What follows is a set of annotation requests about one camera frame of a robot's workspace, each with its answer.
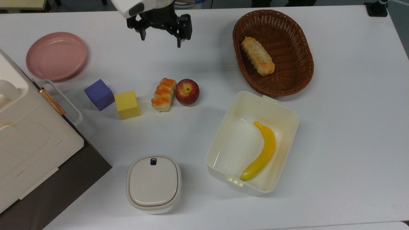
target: white plastic container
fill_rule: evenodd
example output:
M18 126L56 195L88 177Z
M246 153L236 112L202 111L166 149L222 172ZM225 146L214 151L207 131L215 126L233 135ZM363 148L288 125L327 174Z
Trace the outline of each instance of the white plastic container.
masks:
M0 212L83 146L83 138L0 50Z
M263 170L248 181L240 180L244 169L263 149L264 140L254 121L271 128L275 152ZM298 115L269 97L239 92L227 111L206 155L209 173L252 196L271 192L277 184L297 131Z
M128 170L126 194L132 206L149 214L168 212L180 196L177 162L165 155L143 156Z

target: red apple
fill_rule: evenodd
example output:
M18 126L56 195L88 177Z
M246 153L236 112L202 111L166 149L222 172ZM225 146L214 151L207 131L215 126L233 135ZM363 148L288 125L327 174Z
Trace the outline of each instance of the red apple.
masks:
M190 79L179 81L175 89L176 99L184 106L195 103L199 98L199 86Z

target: pastry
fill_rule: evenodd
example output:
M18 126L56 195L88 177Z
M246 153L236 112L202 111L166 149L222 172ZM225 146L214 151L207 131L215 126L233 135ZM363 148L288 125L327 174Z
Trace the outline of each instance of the pastry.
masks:
M267 76L274 72L275 65L270 55L256 39L245 37L241 46L258 74Z
M175 88L175 80L163 78L151 99L152 107L158 112L167 112L172 104Z

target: pink plate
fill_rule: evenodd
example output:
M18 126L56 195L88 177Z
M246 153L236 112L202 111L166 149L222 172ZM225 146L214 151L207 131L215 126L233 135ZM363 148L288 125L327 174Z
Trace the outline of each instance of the pink plate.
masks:
M75 75L84 65L87 47L77 35L67 32L48 34L28 50L28 70L39 79L61 81Z

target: wicker basket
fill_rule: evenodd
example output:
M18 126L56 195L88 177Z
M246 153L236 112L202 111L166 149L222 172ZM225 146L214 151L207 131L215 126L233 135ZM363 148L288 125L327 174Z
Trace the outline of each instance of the wicker basket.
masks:
M274 73L261 76L241 48L245 36L258 40L275 63ZM311 81L314 62L301 27L275 10L256 10L241 17L233 30L240 70L248 84L269 96L286 96L304 89Z

